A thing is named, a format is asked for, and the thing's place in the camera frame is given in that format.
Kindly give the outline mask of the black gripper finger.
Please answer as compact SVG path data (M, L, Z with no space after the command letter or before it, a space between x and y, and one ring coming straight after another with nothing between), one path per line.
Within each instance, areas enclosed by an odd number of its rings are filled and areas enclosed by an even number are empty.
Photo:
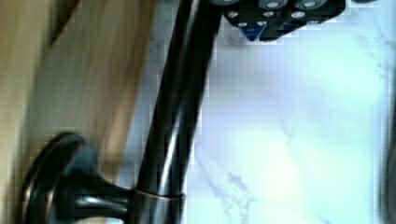
M206 0L249 41L269 42L339 16L346 0Z

